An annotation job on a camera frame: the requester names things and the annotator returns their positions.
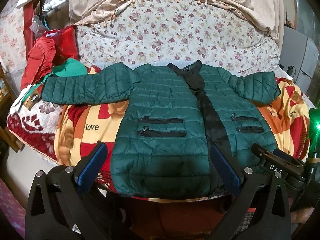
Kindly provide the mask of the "white refrigerator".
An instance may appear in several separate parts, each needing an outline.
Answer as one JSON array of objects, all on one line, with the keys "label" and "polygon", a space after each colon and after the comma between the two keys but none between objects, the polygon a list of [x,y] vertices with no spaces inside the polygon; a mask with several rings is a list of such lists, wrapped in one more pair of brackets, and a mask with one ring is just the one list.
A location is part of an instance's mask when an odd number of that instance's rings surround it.
[{"label": "white refrigerator", "polygon": [[279,65],[306,94],[316,70],[319,51],[313,40],[295,29],[284,27]]}]

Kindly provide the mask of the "teal green garment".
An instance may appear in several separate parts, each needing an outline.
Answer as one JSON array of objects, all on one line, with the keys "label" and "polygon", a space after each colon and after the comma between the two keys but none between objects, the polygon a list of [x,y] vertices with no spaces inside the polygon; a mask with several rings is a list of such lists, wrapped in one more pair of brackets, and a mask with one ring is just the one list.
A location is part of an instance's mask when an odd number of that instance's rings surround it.
[{"label": "teal green garment", "polygon": [[88,74],[87,68],[78,60],[68,58],[63,64],[53,66],[48,74],[46,74],[41,80],[40,84],[44,84],[48,77],[73,77]]}]

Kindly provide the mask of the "red orange love blanket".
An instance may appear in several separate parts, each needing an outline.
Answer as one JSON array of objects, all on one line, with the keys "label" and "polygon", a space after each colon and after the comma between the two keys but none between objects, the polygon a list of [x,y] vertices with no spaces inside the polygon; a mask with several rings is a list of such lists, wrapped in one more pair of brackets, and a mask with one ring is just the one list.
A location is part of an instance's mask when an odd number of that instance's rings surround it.
[{"label": "red orange love blanket", "polygon": [[[274,135],[276,148],[302,159],[309,146],[309,109],[301,92],[291,81],[276,78],[276,82],[280,89],[279,96],[269,105],[259,106],[259,111]],[[76,165],[97,142],[104,142],[108,149],[107,159],[95,179],[101,187],[117,193],[110,173],[111,155],[128,104],[128,101],[122,101],[99,105],[63,105],[55,136],[58,162],[66,166]]]}]

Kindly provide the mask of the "dark green puffer jacket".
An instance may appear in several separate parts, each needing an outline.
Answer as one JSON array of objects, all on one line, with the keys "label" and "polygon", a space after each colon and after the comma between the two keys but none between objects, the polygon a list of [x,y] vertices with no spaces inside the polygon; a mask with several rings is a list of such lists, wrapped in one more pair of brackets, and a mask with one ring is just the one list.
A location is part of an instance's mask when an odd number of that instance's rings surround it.
[{"label": "dark green puffer jacket", "polygon": [[279,94],[274,72],[236,76],[201,61],[183,69],[116,63],[97,74],[49,77],[42,90],[44,101],[60,105],[128,101],[111,155],[115,191],[162,199],[225,193],[209,155],[215,144],[259,171],[252,145],[277,147],[259,106]]}]

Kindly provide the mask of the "floral white quilt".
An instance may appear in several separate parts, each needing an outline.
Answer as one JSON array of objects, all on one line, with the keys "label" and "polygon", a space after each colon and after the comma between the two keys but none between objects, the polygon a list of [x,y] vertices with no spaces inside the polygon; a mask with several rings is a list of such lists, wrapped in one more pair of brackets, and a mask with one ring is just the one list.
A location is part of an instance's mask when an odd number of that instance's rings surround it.
[{"label": "floral white quilt", "polygon": [[81,62],[183,68],[200,60],[239,75],[271,71],[280,60],[272,38],[229,10],[192,0],[136,0],[113,20],[79,25]]}]

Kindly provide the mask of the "red white floral blanket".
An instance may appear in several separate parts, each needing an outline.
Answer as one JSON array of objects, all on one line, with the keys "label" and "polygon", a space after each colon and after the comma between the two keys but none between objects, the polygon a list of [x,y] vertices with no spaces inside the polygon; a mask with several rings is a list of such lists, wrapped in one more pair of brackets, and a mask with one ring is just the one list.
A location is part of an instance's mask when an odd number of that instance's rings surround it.
[{"label": "red white floral blanket", "polygon": [[9,109],[7,127],[26,146],[57,164],[54,139],[61,113],[60,105],[43,100],[30,110],[15,102]]}]

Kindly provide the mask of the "clear plastic bag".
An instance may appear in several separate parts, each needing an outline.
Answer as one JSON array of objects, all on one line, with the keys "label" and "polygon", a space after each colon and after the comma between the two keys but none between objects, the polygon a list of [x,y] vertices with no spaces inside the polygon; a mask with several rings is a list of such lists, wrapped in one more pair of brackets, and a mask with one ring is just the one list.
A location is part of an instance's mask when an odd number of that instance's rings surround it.
[{"label": "clear plastic bag", "polygon": [[45,18],[52,15],[54,12],[59,11],[65,4],[67,0],[45,0],[41,10]]}]

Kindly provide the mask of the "red padded jacket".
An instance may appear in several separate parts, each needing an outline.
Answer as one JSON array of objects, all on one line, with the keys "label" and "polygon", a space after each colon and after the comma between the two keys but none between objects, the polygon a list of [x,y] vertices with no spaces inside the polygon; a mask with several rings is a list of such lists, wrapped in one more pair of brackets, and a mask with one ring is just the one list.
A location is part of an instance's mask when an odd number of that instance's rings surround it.
[{"label": "red padded jacket", "polygon": [[37,83],[49,74],[53,68],[56,54],[55,42],[52,38],[38,38],[28,54],[27,65],[21,79],[20,90]]}]

